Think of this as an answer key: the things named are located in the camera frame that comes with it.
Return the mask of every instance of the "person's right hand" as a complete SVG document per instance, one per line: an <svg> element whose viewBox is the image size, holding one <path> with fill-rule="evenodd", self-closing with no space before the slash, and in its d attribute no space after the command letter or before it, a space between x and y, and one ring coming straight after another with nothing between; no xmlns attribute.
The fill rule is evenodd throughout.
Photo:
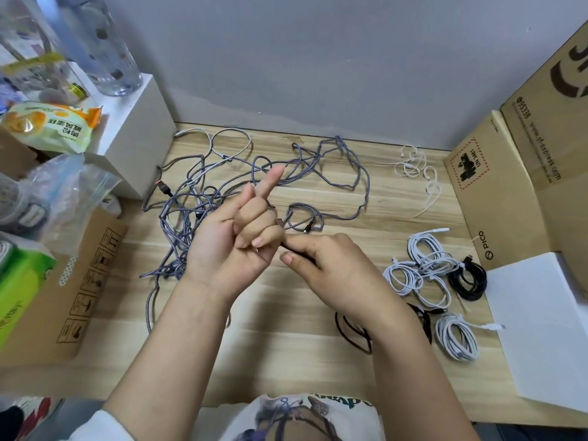
<svg viewBox="0 0 588 441"><path fill-rule="evenodd" d="M284 243L313 257L316 266L290 251L280 257L283 263L305 279L327 306L361 326L369 327L388 303L400 301L379 269L344 233L286 235Z"/></svg>

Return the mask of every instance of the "white box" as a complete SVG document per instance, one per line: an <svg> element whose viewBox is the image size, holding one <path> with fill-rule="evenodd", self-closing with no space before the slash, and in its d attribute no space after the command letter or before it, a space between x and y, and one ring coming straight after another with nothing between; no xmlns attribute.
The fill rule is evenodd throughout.
<svg viewBox="0 0 588 441"><path fill-rule="evenodd" d="M490 270L486 296L518 395L588 412L588 301L561 255Z"/></svg>
<svg viewBox="0 0 588 441"><path fill-rule="evenodd" d="M123 180L114 194L144 198L155 181L155 166L163 162L176 132L155 78L142 74L143 85L133 94L104 96L76 64L72 67L93 97L82 106L102 106L102 120L84 153L86 161Z"/></svg>

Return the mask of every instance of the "wood grain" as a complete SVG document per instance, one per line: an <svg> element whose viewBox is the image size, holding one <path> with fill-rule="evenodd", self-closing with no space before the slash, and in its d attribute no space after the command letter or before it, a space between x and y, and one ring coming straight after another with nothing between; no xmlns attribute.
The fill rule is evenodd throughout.
<svg viewBox="0 0 588 441"><path fill-rule="evenodd" d="M219 130L205 128L211 133ZM315 148L320 140L259 131L252 131L251 135L254 148L249 160L252 155L289 159L294 156L292 141ZM229 133L219 137L215 144L219 151L232 154L245 144L244 139L242 135ZM446 152L425 150L429 164L437 169L443 195L429 211L414 218L426 200L426 180L399 176L393 167L386 165L401 160L401 148L359 141L347 144L369 170L369 204L355 220L328 220L324 233L349 234L382 270L394 257L408 259L406 242L411 234L433 228L451 228L450 232L437 236L453 256L461 259L468 254L475 255L443 165ZM168 160L203 153L207 147L208 141L202 134L188 134L174 142ZM163 179L173 188L185 179L191 165L190 161L181 161L165 172ZM245 170L247 166L242 163L225 164L207 176L207 185L219 185ZM355 176L339 152L329 154L322 170L337 182L352 182ZM281 216L294 201L349 215L362 203L364 189L364 179L351 192L330 187L311 174L292 185L276 188L270 202ZM153 198L165 199L160 192ZM147 336L145 299L152 287L152 280L138 276L157 267L169 246L160 229L157 210L143 213L139 202L134 201L124 201L123 208L123 220L130 226L129 232L78 356L63 364L0 371L1 391L104 399L132 362ZM174 284L173 280L162 282L156 303L158 312ZM440 297L435 284L427 284L423 291L428 297ZM492 321L485 298L469 304L469 308L466 318L472 323ZM452 304L452 311L464 313L457 300ZM454 362L433 344L472 421L588 426L588 415L584 413L519 398L496 334L474 331L481 346L481 356L474 363ZM223 402L249 401L264 393L275 396L300 392L376 401L371 357L340 337L333 311L276 257L233 306L232 324L224 334L204 404L216 406Z"/></svg>

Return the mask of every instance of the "white sleeve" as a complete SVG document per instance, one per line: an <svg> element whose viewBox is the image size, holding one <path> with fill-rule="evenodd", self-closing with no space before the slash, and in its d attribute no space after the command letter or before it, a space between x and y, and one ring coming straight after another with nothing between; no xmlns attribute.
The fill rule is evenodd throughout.
<svg viewBox="0 0 588 441"><path fill-rule="evenodd" d="M90 421L77 428L72 433L70 441L133 441L133 437L114 417L99 410L92 415Z"/></svg>

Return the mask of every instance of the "wall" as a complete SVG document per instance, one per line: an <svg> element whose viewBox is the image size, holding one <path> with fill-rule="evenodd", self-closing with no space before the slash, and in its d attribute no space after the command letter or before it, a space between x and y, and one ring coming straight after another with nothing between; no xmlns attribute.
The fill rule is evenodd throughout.
<svg viewBox="0 0 588 441"><path fill-rule="evenodd" d="M588 0L107 0L176 120L454 147Z"/></svg>

